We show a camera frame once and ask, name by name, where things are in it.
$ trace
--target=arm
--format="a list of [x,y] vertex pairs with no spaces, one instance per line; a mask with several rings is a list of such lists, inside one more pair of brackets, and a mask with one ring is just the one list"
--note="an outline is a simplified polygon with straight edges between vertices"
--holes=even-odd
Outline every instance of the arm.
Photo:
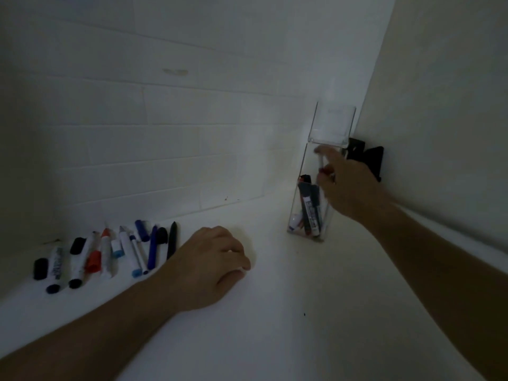
[[[488,380],[508,379],[508,276],[407,216],[367,166],[320,146],[330,204],[378,240],[429,314]],[[329,174],[335,173],[334,183]]]
[[154,275],[0,360],[4,381],[114,379],[178,312],[221,299],[251,263],[224,228],[197,231]]

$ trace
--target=whiteboard marker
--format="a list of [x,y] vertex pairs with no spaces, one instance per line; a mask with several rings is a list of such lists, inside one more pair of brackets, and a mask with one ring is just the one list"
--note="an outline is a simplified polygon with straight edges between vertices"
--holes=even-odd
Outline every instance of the whiteboard marker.
[[139,249],[137,238],[134,235],[131,235],[130,241],[134,245],[134,252],[136,253],[136,257],[138,258],[138,262],[141,266],[141,271],[144,275],[148,274],[148,269],[146,268],[145,260],[143,259],[143,255],[141,255],[141,250]]
[[129,260],[130,266],[132,267],[132,276],[137,278],[143,275],[141,268],[139,267],[138,258],[136,257],[136,253],[134,252],[132,243],[129,238],[129,234],[124,230],[122,226],[120,226],[120,232],[118,233],[120,237],[120,242],[122,242],[122,247],[124,249],[125,256]]
[[55,294],[60,291],[60,279],[62,275],[62,253],[63,249],[56,246],[49,257],[49,284],[46,288],[48,294]]
[[71,280],[69,281],[70,288],[79,288],[83,284],[83,279],[85,278],[85,266],[86,261],[88,260],[88,256],[90,252],[93,250],[93,245],[95,244],[95,235],[94,231],[92,235],[86,238],[85,245],[83,249],[81,249],[81,253],[78,258],[78,264],[72,270]]
[[101,268],[104,277],[113,277],[113,274],[111,274],[111,235],[107,228],[104,229],[101,235]]

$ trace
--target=hand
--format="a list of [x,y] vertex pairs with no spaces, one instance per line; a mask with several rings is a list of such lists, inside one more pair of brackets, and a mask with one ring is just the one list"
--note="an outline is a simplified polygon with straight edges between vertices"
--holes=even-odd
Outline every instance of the hand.
[[346,160],[328,146],[318,146],[314,152],[329,162],[318,174],[317,183],[335,210],[364,223],[369,215],[392,207],[389,195],[364,163]]
[[219,301],[250,270],[243,246],[223,227],[202,228],[152,277],[157,292],[166,292],[174,313]]

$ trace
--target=container lid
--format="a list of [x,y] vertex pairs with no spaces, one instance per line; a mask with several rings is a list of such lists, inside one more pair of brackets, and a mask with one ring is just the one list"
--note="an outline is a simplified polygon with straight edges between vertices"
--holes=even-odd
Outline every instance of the container lid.
[[309,141],[346,148],[356,107],[340,102],[319,101]]

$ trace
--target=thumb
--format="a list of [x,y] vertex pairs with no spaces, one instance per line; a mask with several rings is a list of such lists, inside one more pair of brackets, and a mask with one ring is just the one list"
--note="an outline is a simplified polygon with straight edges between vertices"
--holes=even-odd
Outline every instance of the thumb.
[[317,185],[321,187],[321,189],[325,192],[325,195],[328,196],[331,194],[331,191],[335,187],[335,183],[333,182],[332,178],[330,178],[328,175],[323,174],[320,172],[316,179]]
[[217,284],[217,293],[219,298],[225,296],[236,283],[241,280],[245,274],[240,270],[233,270],[223,276]]

